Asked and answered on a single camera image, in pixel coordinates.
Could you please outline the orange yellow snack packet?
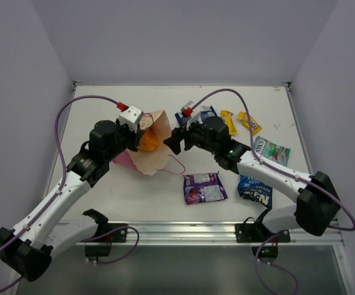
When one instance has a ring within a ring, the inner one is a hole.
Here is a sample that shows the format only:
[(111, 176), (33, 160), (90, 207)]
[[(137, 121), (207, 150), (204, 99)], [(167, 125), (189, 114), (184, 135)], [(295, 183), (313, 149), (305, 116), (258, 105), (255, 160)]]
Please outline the orange yellow snack packet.
[(159, 140), (150, 128), (146, 129), (140, 138), (138, 150), (144, 152), (153, 152), (159, 147)]

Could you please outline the pink beige paper bag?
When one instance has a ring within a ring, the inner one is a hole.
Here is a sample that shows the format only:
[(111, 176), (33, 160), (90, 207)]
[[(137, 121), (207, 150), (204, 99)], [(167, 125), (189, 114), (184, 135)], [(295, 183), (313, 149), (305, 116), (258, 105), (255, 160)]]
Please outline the pink beige paper bag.
[(181, 165), (181, 172), (166, 169), (169, 159), (173, 157), (171, 149), (164, 144), (164, 140), (172, 133), (166, 112), (162, 110), (145, 113), (140, 121), (140, 130), (144, 134), (139, 141), (138, 151), (127, 149), (118, 155), (113, 163), (143, 175), (153, 175), (158, 171), (173, 175), (184, 174), (184, 165)]

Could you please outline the dark blue snack packet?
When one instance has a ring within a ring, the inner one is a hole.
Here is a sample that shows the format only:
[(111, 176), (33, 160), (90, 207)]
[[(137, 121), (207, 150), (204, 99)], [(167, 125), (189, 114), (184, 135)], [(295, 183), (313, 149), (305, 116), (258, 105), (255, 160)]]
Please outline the dark blue snack packet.
[(201, 124), (208, 117), (213, 116), (217, 117), (218, 115), (212, 106), (201, 106), (199, 111), (194, 111), (189, 117), (184, 117), (182, 112), (175, 113), (175, 118), (179, 127), (183, 126), (187, 122), (199, 122)]

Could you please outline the yellow M&M snack packet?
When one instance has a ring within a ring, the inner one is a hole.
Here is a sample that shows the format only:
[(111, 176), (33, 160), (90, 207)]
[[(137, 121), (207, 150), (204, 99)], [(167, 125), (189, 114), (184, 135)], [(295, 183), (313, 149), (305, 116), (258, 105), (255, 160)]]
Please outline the yellow M&M snack packet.
[(236, 130), (236, 127), (233, 123), (233, 113), (231, 111), (221, 110), (220, 114), (221, 114), (221, 118), (223, 119), (224, 123), (228, 127), (229, 134), (231, 136), (237, 135), (237, 130)]

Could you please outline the purple snack packet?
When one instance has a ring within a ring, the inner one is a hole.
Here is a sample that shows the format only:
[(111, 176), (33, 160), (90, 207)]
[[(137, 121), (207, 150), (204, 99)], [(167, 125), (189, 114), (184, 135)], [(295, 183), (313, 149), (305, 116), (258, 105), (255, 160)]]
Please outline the purple snack packet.
[(187, 205), (228, 199), (219, 172), (183, 175), (183, 194)]

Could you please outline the dark blue chips bag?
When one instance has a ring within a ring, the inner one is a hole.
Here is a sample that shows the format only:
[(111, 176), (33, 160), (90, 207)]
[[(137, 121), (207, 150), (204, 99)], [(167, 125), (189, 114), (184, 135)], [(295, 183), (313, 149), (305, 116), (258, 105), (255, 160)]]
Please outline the dark blue chips bag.
[(241, 175), (237, 191), (242, 199), (260, 203), (267, 209), (273, 207), (273, 188), (255, 178)]

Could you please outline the teal snack packet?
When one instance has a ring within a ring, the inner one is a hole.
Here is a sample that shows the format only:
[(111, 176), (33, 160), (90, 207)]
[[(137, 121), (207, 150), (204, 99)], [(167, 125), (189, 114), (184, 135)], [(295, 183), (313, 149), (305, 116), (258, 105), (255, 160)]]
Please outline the teal snack packet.
[(291, 148), (277, 145), (263, 137), (257, 136), (253, 146), (255, 152), (282, 166), (288, 166)]

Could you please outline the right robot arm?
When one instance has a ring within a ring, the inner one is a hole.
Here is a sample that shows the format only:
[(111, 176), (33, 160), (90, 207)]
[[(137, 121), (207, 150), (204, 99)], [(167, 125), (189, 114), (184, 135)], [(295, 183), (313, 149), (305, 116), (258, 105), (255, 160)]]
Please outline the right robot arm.
[(256, 220), (254, 233), (261, 241), (297, 228), (321, 236), (340, 210), (340, 199), (327, 174), (310, 175), (255, 156), (250, 147), (232, 139), (219, 117), (177, 127), (164, 144), (174, 154), (192, 147), (211, 152), (224, 170), (255, 178), (288, 197), (291, 205), (265, 211)]

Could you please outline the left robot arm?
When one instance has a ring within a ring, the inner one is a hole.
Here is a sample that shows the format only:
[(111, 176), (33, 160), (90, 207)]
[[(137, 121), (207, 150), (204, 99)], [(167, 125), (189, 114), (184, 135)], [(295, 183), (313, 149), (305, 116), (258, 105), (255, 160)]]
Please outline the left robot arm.
[(110, 162), (126, 149), (136, 151), (143, 135), (139, 124), (102, 120), (63, 171), (42, 202), (14, 226), (0, 228), (0, 259), (27, 281), (35, 281), (53, 258), (78, 242), (102, 241), (108, 218), (89, 209), (75, 222), (56, 228), (65, 213), (109, 171)]

